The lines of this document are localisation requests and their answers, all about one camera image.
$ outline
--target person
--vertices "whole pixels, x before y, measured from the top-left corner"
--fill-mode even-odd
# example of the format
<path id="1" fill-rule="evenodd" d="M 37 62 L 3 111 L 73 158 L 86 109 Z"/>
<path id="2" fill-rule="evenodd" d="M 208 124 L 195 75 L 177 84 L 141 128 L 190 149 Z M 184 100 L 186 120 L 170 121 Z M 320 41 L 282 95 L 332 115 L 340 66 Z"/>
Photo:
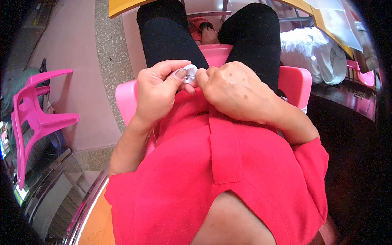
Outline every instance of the person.
<path id="1" fill-rule="evenodd" d="M 105 193 L 116 244 L 309 243 L 327 218 L 328 154 L 306 114 L 276 95 L 276 13 L 254 3 L 226 20 L 218 39 L 233 48 L 221 67 L 208 66 L 180 1 L 145 4 L 137 22 L 148 68 Z M 184 84 L 191 63 L 196 83 Z"/>

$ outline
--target pink chair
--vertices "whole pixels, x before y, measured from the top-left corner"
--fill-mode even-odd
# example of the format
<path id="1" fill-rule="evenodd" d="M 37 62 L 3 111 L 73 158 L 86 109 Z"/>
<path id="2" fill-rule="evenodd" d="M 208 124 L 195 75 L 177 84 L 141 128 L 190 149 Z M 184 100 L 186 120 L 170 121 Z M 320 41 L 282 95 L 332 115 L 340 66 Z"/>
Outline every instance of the pink chair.
<path id="1" fill-rule="evenodd" d="M 232 45 L 208 44 L 199 46 L 210 66 L 220 67 L 230 54 Z M 303 68 L 281 66 L 279 70 L 278 88 L 287 96 L 288 102 L 304 109 L 309 101 L 312 76 Z M 135 115 L 138 83 L 136 80 L 120 84 L 116 88 L 116 101 L 126 125 Z M 147 154 L 155 148 L 155 137 L 152 135 L 147 147 Z"/>
<path id="2" fill-rule="evenodd" d="M 354 70 L 358 81 L 360 81 L 362 84 L 368 87 L 374 86 L 374 82 L 375 82 L 374 71 L 369 71 L 365 74 L 361 73 L 358 62 L 353 60 L 347 60 L 347 68 L 351 68 Z"/>
<path id="3" fill-rule="evenodd" d="M 30 155 L 31 148 L 40 138 L 53 133 L 59 129 L 68 127 L 79 122 L 79 114 L 46 114 L 42 111 L 38 102 L 38 96 L 50 91 L 50 86 L 36 88 L 35 86 L 53 78 L 72 73 L 73 69 L 49 71 L 31 76 L 24 88 L 14 95 L 14 112 L 11 113 L 12 127 L 15 134 L 16 149 L 18 154 L 18 185 L 22 189 L 25 181 L 27 159 Z M 26 147 L 23 142 L 21 125 L 28 121 L 30 127 L 34 130 Z"/>

